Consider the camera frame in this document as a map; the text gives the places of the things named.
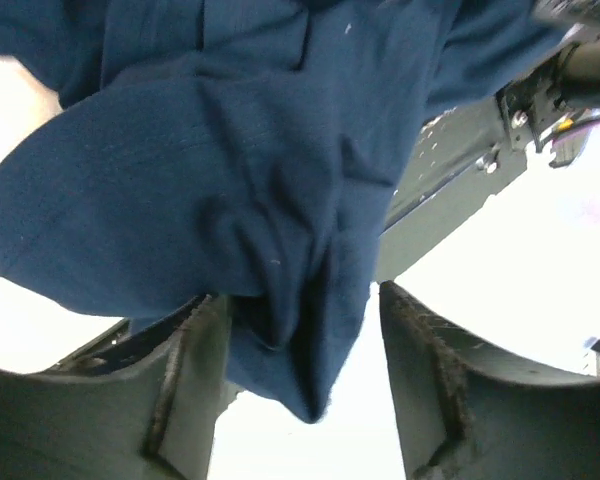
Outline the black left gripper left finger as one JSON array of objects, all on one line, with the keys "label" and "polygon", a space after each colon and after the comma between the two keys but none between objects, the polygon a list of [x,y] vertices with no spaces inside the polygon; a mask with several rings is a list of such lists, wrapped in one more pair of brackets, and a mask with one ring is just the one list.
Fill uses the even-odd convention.
[{"label": "black left gripper left finger", "polygon": [[81,366],[0,370],[0,479],[203,479],[231,317],[194,301]]}]

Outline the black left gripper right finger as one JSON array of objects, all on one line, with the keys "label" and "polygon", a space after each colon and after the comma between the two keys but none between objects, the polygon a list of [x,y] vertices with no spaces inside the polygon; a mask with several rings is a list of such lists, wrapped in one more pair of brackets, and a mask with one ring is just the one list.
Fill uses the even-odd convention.
[{"label": "black left gripper right finger", "polygon": [[600,377],[509,352],[392,281],[379,310],[409,479],[600,479]]}]

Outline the navy blue t shirt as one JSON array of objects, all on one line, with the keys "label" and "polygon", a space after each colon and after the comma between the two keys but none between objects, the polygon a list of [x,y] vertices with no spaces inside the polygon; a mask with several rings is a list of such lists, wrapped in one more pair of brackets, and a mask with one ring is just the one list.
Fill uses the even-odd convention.
[{"label": "navy blue t shirt", "polygon": [[236,309],[227,373],[318,421],[423,123],[564,30],[530,1],[0,1],[61,113],[0,163],[0,277],[87,315]]}]

